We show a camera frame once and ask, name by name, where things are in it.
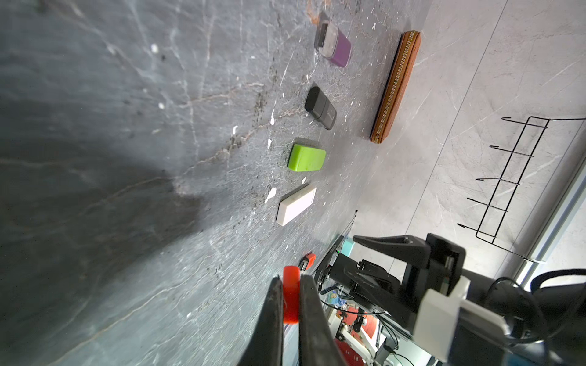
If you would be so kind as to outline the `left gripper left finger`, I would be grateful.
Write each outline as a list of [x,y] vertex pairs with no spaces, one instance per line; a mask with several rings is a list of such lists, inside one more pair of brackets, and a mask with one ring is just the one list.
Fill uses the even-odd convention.
[[271,280],[259,319],[237,365],[282,365],[284,304],[282,280]]

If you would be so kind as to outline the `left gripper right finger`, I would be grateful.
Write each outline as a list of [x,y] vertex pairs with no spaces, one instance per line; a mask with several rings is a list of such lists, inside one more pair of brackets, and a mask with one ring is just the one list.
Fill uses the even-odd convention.
[[299,364],[346,365],[334,341],[314,279],[302,275],[299,293]]

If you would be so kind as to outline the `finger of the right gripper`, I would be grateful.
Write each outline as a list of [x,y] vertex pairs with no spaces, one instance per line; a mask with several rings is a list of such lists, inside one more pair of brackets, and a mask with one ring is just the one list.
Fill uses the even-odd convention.
[[392,316],[407,316],[412,311],[412,304],[402,291],[401,282],[373,262],[356,262],[339,254],[329,275],[364,309]]
[[427,268],[429,265],[431,246],[416,236],[354,236],[353,240],[366,248],[401,260],[416,268]]

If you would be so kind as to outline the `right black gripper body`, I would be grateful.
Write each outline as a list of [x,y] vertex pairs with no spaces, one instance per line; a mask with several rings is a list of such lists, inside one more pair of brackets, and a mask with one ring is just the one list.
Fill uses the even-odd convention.
[[413,329],[424,294],[435,290],[443,295],[456,286],[465,260],[465,249],[454,242],[429,233],[425,239],[405,235],[401,243],[407,245],[406,263],[401,291],[407,314],[400,316],[404,329]]

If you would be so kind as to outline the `red usb drive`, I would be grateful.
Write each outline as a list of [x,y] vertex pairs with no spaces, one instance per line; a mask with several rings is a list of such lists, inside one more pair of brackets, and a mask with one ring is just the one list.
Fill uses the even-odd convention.
[[315,262],[315,259],[317,258],[317,256],[314,253],[308,253],[305,256],[302,257],[302,259],[300,260],[298,267],[301,271],[308,271]]

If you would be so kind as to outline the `red usb cap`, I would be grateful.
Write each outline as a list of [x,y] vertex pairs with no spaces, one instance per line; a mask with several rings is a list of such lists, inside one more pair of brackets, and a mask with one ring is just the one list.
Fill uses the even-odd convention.
[[299,322],[299,294],[301,270],[296,266],[285,266],[283,271],[283,323],[297,324]]

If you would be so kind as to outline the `white usb drive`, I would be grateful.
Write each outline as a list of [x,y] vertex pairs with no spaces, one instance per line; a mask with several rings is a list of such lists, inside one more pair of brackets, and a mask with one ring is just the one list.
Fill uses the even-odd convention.
[[276,223],[284,227],[307,210],[313,203],[317,188],[307,185],[279,203]]

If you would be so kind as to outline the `green usb drive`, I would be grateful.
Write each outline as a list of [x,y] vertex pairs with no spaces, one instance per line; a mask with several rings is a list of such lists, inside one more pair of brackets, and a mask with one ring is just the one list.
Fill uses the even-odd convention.
[[294,144],[288,160],[288,168],[294,172],[316,172],[322,169],[327,152],[311,146]]

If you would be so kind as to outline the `black usb drive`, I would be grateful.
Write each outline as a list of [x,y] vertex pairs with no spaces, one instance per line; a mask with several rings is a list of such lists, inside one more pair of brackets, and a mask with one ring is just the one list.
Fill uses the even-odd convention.
[[305,110],[326,130],[333,129],[337,119],[337,110],[318,86],[310,88],[305,101]]

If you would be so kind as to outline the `purple usb drive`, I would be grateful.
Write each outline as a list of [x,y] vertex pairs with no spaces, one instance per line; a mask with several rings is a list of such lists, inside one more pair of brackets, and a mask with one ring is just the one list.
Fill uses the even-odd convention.
[[352,44],[333,22],[321,21],[317,26],[314,48],[332,64],[345,68],[352,54]]

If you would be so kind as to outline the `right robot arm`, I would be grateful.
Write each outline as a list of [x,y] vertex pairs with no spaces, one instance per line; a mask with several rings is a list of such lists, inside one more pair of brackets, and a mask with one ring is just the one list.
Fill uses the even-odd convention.
[[403,278],[331,250],[317,283],[331,279],[361,310],[394,320],[440,364],[585,363],[585,286],[549,284],[565,271],[540,274],[523,288],[465,270],[464,248],[433,233],[354,241],[404,262]]

